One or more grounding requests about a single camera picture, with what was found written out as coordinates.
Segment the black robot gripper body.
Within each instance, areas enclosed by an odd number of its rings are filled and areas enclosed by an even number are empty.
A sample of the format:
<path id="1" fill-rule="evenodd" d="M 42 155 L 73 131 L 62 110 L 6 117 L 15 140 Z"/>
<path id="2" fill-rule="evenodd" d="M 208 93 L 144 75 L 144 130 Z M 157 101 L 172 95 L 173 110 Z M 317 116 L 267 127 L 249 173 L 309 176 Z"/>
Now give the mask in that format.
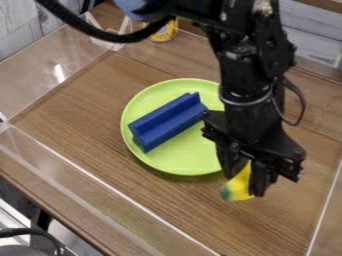
<path id="1" fill-rule="evenodd" d="M 283 124 L 296 126 L 284 119 L 284 98 L 272 96 L 256 104 L 224 104 L 223 110 L 201 114 L 202 136 L 214 143 L 236 142 L 239 154 L 247 159 L 277 164 L 279 176 L 292 182 L 299 180 L 304 149 L 285 133 Z"/>

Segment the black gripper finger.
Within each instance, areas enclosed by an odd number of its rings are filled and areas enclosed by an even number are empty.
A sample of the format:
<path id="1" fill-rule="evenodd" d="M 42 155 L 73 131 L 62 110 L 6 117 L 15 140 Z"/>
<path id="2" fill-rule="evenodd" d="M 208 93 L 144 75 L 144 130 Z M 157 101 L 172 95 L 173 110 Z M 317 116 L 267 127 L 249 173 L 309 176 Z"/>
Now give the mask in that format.
<path id="1" fill-rule="evenodd" d="M 275 162 L 251 162 L 251 175 L 248 180 L 248 194 L 263 197 L 267 188 L 277 180 L 277 164 Z"/>
<path id="2" fill-rule="evenodd" d="M 224 177 L 232 179 L 247 164 L 247 159 L 239 154 L 240 146 L 236 142 L 216 142 L 216 156 Z"/>

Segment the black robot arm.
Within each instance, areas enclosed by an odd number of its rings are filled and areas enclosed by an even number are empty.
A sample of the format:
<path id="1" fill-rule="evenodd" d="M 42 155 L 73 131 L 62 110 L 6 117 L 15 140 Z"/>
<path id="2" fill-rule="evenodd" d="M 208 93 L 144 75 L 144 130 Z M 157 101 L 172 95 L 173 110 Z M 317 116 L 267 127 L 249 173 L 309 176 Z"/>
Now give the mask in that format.
<path id="1" fill-rule="evenodd" d="M 299 93 L 285 78 L 296 47 L 283 30 L 279 0 L 113 0 L 146 26 L 128 34 L 106 32 L 80 19 L 57 0 L 34 0 L 84 34 L 113 43 L 136 43 L 174 18 L 192 21 L 208 39 L 220 70 L 221 111 L 201 114 L 202 136 L 214 143 L 224 176 L 244 167 L 247 194 L 261 197 L 279 177 L 299 180 L 305 151 L 283 130 L 284 91 Z"/>

